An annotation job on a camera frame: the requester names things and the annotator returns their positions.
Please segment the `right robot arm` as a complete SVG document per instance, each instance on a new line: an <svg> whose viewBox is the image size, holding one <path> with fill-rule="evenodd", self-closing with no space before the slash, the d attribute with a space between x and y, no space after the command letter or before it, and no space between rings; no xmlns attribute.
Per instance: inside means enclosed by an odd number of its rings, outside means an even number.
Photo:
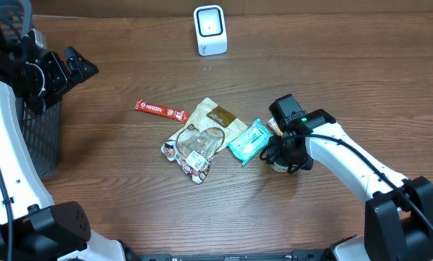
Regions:
<svg viewBox="0 0 433 261"><path fill-rule="evenodd" d="M293 260L433 260L433 184L405 177L354 142L323 109L304 111L291 94L269 107L283 133L260 159L279 172L311 170L320 162L365 209L363 236L325 249L294 250Z"/></svg>

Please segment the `green lid jar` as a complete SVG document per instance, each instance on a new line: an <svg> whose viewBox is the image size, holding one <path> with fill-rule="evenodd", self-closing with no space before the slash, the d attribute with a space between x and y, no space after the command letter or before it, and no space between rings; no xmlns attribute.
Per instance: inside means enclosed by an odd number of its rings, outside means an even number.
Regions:
<svg viewBox="0 0 433 261"><path fill-rule="evenodd" d="M289 169L291 168L291 164L285 163L285 162L274 162L271 167L276 171L280 173L288 173Z"/></svg>

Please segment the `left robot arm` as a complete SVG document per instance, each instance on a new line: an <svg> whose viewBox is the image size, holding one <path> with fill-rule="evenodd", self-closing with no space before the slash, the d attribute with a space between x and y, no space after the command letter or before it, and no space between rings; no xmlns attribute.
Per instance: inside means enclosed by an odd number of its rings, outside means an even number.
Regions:
<svg viewBox="0 0 433 261"><path fill-rule="evenodd" d="M74 48L59 57L30 30L18 41L0 27L0 260L126 260L123 244L91 229L77 202L57 204L30 157L17 117L22 99L42 115L98 73Z"/></svg>

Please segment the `red Nescafe stick sachet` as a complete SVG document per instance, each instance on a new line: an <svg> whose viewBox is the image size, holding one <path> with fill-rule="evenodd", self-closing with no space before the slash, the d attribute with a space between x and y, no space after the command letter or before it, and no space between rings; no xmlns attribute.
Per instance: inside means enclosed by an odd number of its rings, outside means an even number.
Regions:
<svg viewBox="0 0 433 261"><path fill-rule="evenodd" d="M180 123L187 123L188 119L190 118L189 112L179 109L172 109L156 104L150 104L143 99L139 99L137 101L135 105L135 110L153 115L158 115L160 117L166 117L168 119L176 120Z"/></svg>

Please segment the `orange tissue pack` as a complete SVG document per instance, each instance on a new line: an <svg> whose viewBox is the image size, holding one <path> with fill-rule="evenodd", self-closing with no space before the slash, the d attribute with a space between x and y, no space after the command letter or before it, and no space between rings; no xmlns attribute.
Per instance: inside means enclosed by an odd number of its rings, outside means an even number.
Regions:
<svg viewBox="0 0 433 261"><path fill-rule="evenodd" d="M272 117L268 121L268 127L277 135L277 136L283 136L284 133L281 131L280 127L276 123L275 119Z"/></svg>

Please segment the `brown cookie bag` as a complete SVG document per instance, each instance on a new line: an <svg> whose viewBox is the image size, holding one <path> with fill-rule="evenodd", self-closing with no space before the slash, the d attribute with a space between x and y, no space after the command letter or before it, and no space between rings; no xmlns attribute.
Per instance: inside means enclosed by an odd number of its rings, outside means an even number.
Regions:
<svg viewBox="0 0 433 261"><path fill-rule="evenodd" d="M197 105L184 127L161 146L161 152L169 161L177 162L194 183L201 184L215 156L246 129L238 117L207 97Z"/></svg>

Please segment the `green wet wipes pack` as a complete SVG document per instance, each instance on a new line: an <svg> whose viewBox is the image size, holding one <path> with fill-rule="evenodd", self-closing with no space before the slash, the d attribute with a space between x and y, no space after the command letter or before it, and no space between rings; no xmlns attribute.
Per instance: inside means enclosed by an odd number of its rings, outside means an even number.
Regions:
<svg viewBox="0 0 433 261"><path fill-rule="evenodd" d="M242 166L245 166L259 151L268 145L271 136L272 134L261 123L261 120L256 119L245 132L229 144L229 148L234 156L242 161Z"/></svg>

